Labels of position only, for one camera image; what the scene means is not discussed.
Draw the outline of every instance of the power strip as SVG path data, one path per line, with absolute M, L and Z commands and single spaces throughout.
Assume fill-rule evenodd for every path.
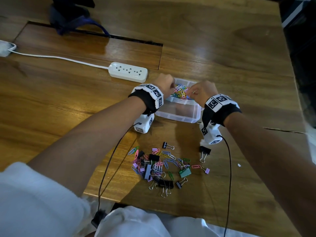
M 109 66 L 109 74 L 111 77 L 144 83 L 146 81 L 148 71 L 144 67 L 112 62 Z
M 108 69 L 109 74 L 111 77 L 116 77 L 124 80 L 131 80 L 136 81 L 140 83 L 144 83 L 147 78 L 148 70 L 144 67 L 139 66 L 132 66 L 127 65 L 124 63 L 118 63 L 118 62 L 112 62 L 109 67 L 105 66 L 98 66 L 95 64 L 90 64 L 86 62 L 76 61 L 73 59 L 68 59 L 65 57 L 60 56 L 51 56 L 51 55 L 32 55 L 32 54 L 25 54 L 14 51 L 16 49 L 16 45 L 14 43 L 6 42 L 0 40 L 0 56 L 7 57 L 10 55 L 11 52 L 20 54 L 20 55 L 28 55 L 33 57 L 46 57 L 46 58 L 57 58 L 57 59 L 63 59 L 71 62 L 76 62 L 79 64 L 84 64 L 92 67 L 102 68 L 102 69 Z

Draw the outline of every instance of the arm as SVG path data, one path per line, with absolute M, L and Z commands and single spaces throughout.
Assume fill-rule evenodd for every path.
M 163 74 L 153 82 L 165 98 L 173 83 L 171 75 Z M 97 165 L 145 110 L 140 98 L 124 99 L 81 122 L 28 165 L 81 196 Z
M 208 81 L 197 83 L 189 92 L 189 96 L 201 106 L 218 94 L 215 84 Z M 224 125 L 300 234 L 313 235 L 316 166 L 295 148 L 239 112 L 228 115 Z

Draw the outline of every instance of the plastic container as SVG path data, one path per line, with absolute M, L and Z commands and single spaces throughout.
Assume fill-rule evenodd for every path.
M 175 83 L 191 87 L 196 82 L 175 78 Z M 194 100 L 181 100 L 168 97 L 164 100 L 163 106 L 159 108 L 156 115 L 170 120 L 195 123 L 201 117 L 201 107 Z

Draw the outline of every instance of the blue strap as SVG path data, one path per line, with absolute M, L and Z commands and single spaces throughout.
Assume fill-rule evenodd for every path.
M 71 21 L 70 23 L 68 23 L 67 27 L 62 27 L 60 29 L 57 29 L 57 33 L 62 36 L 64 33 L 73 31 L 77 29 L 78 27 L 86 25 L 86 24 L 96 25 L 102 29 L 105 35 L 108 35 L 108 36 L 110 35 L 108 31 L 102 25 L 100 25 L 99 23 L 91 19 L 90 17 L 84 17 L 84 16 L 78 17 L 77 19 Z

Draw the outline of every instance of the pile of clips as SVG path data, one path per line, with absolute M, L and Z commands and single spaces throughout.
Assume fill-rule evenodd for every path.
M 164 142 L 162 144 L 162 149 L 166 148 L 174 150 L 174 146 L 170 146 L 167 142 Z M 200 152 L 200 162 L 204 163 L 206 156 L 210 154 L 211 150 L 201 146 Z M 191 169 L 202 169 L 206 174 L 210 171 L 210 169 L 204 168 L 202 165 L 190 165 L 190 159 L 176 158 L 170 151 L 163 151 L 158 148 L 152 148 L 152 154 L 149 154 L 148 156 L 144 151 L 139 151 L 139 146 L 137 146 L 129 151 L 128 155 L 132 154 L 135 154 L 132 169 L 136 174 L 141 175 L 142 178 L 148 182 L 153 181 L 149 186 L 150 190 L 153 190 L 153 188 L 162 188 L 161 196 L 164 198 L 167 197 L 168 194 L 171 194 L 170 190 L 174 187 L 173 174 L 171 171 L 168 171 L 170 164 L 174 164 L 180 169 L 178 169 L 179 175 L 183 179 L 176 182 L 179 189 L 181 189 L 183 184 L 188 181 L 186 176 L 191 175 Z M 166 172 L 168 172 L 170 180 L 166 179 Z
M 185 90 L 188 88 L 184 85 L 175 85 L 176 90 L 171 94 L 172 97 L 182 100 L 192 100 L 185 94 Z

